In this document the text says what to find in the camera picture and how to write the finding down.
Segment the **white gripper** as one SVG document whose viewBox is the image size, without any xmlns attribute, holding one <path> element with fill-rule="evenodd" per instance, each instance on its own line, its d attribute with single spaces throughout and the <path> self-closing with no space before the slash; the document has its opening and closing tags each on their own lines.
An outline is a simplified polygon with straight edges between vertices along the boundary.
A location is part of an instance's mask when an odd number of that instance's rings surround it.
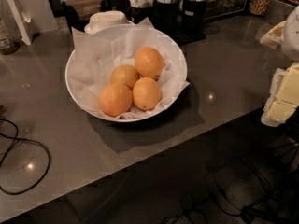
<svg viewBox="0 0 299 224">
<path fill-rule="evenodd" d="M 263 35 L 260 43 L 271 49 L 281 45 L 288 58 L 298 61 L 299 6 L 286 21 L 278 23 Z M 278 68 L 273 75 L 269 93 L 261 122 L 270 127 L 277 127 L 285 123 L 299 107 L 299 63 L 293 63 L 286 70 Z"/>
</svg>

